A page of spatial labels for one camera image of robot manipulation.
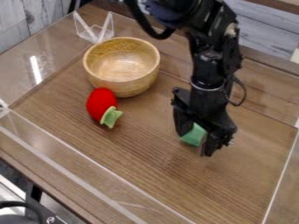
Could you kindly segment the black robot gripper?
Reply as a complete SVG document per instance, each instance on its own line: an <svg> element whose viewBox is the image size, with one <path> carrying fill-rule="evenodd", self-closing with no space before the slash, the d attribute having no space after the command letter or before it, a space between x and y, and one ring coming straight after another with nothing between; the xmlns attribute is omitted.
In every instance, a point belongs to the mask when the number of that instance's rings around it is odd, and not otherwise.
<svg viewBox="0 0 299 224"><path fill-rule="evenodd" d="M237 131L227 106L232 85L221 82L215 87L200 86L195 81L191 88L172 89L172 116L177 135L184 136L197 123L208 132L200 154L211 157L223 146L228 146Z"/></svg>

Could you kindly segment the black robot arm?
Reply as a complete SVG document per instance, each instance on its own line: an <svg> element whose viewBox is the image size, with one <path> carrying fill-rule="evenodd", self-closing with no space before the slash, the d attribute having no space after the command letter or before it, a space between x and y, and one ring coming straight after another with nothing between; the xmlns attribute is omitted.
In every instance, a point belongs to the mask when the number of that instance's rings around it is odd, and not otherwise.
<svg viewBox="0 0 299 224"><path fill-rule="evenodd" d="M189 42L191 87L172 90L175 129L183 142L211 156L229 145L237 126L227 106L240 106L229 96L243 82L239 21L223 0L147 0L151 15L168 28L184 29Z"/></svg>

